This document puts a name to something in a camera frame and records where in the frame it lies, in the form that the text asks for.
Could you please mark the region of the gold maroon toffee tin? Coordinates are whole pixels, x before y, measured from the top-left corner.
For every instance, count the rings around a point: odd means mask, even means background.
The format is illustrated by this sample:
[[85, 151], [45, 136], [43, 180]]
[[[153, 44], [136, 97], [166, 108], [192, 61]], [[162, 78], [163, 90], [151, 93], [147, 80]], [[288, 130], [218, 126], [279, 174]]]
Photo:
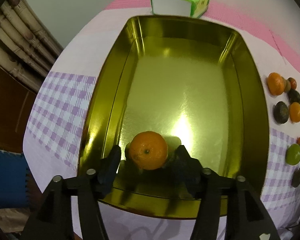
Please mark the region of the gold maroon toffee tin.
[[[162, 168], [139, 169], [128, 156], [146, 131], [167, 142]], [[193, 219], [200, 202], [187, 191], [174, 150], [218, 175], [264, 185], [269, 121], [255, 61], [236, 30], [177, 16], [134, 16], [123, 26], [97, 78], [84, 124], [78, 174], [121, 148], [104, 204], [141, 215]]]

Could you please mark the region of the orange tangerine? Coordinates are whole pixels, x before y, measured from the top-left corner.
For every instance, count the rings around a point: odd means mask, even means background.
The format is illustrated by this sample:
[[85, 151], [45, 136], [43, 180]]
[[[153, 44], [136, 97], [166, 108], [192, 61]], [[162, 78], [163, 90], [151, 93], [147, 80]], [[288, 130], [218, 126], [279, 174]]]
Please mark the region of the orange tangerine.
[[141, 132], [130, 143], [128, 156], [139, 169], [156, 170], [166, 163], [168, 145], [157, 132]]
[[267, 86], [270, 94], [273, 96], [281, 95], [285, 90], [285, 82], [283, 77], [275, 72], [272, 72], [268, 75]]

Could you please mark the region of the green tomato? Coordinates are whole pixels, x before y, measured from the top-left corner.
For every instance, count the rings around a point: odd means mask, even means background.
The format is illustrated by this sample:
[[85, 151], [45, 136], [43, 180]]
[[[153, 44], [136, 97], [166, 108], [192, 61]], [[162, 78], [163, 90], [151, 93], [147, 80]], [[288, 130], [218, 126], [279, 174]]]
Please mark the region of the green tomato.
[[292, 144], [287, 148], [285, 161], [292, 166], [300, 162], [300, 146], [298, 144]]

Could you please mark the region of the smooth orange fruit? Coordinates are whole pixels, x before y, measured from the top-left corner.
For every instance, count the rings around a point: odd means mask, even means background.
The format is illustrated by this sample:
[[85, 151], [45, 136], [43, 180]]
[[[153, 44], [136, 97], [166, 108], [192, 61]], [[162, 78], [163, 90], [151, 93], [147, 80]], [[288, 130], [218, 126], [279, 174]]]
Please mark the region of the smooth orange fruit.
[[289, 107], [289, 117], [292, 122], [300, 122], [300, 103], [293, 102]]

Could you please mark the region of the bamboo curtain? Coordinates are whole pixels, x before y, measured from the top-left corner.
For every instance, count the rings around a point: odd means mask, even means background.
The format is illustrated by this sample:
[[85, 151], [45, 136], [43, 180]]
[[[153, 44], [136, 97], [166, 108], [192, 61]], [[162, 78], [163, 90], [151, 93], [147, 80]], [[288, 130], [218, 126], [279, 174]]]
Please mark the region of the bamboo curtain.
[[63, 48], [26, 0], [0, 6], [0, 68], [38, 92]]

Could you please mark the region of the dark passion fruit back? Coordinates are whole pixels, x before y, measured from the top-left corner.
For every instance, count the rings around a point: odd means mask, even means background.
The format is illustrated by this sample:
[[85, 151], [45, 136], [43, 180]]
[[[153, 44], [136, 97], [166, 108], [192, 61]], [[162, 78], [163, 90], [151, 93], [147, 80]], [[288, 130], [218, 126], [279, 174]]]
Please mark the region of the dark passion fruit back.
[[287, 93], [289, 103], [292, 104], [294, 102], [297, 102], [300, 104], [300, 93], [297, 90], [290, 89]]

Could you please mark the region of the green tissue pack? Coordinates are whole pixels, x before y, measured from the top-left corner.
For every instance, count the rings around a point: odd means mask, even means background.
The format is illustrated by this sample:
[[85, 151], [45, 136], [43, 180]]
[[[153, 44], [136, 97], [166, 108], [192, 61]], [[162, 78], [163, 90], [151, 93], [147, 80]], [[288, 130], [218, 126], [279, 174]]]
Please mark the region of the green tissue pack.
[[210, 0], [150, 0], [155, 15], [200, 18], [208, 10]]

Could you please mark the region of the small red tomato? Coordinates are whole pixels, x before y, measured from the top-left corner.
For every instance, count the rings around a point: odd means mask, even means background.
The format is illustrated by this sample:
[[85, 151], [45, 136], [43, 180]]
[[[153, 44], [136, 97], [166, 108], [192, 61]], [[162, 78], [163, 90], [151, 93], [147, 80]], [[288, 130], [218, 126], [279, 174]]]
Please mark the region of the small red tomato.
[[291, 89], [296, 90], [296, 88], [297, 88], [297, 82], [296, 82], [296, 80], [294, 78], [292, 78], [292, 77], [289, 77], [288, 81], [290, 83]]

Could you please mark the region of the blue foam mat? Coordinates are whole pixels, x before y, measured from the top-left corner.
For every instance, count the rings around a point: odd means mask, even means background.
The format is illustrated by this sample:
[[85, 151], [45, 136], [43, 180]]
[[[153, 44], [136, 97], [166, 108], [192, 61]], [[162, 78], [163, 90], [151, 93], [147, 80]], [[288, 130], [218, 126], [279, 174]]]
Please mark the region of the blue foam mat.
[[28, 207], [29, 174], [23, 154], [0, 150], [0, 209]]

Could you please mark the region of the orange tangerine back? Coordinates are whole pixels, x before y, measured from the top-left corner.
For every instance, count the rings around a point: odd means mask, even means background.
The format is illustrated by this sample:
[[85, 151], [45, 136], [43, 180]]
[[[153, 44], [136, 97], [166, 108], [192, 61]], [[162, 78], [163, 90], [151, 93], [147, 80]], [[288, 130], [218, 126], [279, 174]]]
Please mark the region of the orange tangerine back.
[[272, 72], [268, 75], [267, 86], [270, 94], [273, 96], [281, 95], [285, 90], [285, 82], [283, 77], [275, 72]]

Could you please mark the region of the left green longan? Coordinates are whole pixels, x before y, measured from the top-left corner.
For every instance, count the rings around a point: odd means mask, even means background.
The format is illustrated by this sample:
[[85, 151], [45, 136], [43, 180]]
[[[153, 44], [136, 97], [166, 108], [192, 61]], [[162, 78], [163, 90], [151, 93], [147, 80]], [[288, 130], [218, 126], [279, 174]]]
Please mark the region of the left green longan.
[[289, 80], [286, 80], [284, 79], [284, 85], [285, 85], [285, 89], [284, 89], [284, 92], [285, 93], [288, 93], [291, 89], [291, 84], [290, 84], [290, 81]]

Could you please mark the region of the pink purple checked tablecloth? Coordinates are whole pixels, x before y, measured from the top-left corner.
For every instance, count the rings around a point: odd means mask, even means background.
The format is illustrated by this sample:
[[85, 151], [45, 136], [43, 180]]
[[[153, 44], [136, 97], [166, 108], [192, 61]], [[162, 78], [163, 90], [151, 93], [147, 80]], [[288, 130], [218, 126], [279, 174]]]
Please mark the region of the pink purple checked tablecloth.
[[[77, 172], [84, 120], [97, 77], [127, 20], [148, 15], [150, 0], [114, 0], [68, 44], [35, 99], [23, 142], [30, 170], [41, 190], [51, 178]], [[233, 27], [244, 37], [258, 71], [278, 71], [296, 79], [300, 92], [300, 55], [282, 34], [246, 12], [211, 1], [204, 19]], [[270, 126], [270, 156], [262, 201], [279, 230], [289, 239], [300, 227], [300, 186], [293, 188], [293, 168], [284, 162], [289, 144], [300, 136], [300, 123]]]

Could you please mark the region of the dark wrinkled passion fruit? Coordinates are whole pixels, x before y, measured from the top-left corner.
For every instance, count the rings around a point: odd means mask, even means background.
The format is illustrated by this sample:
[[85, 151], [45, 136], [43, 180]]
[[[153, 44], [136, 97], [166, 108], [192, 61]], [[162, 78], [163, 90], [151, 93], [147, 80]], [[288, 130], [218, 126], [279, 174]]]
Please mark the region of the dark wrinkled passion fruit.
[[273, 116], [278, 124], [285, 124], [289, 119], [289, 109], [283, 101], [279, 101], [273, 108]]

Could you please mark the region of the dark passion fruit front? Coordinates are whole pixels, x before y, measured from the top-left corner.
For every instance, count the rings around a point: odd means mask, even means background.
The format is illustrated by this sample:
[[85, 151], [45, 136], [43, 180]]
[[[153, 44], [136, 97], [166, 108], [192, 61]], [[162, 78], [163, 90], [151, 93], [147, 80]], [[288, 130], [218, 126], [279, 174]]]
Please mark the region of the dark passion fruit front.
[[300, 185], [300, 168], [294, 171], [291, 186], [297, 188]]

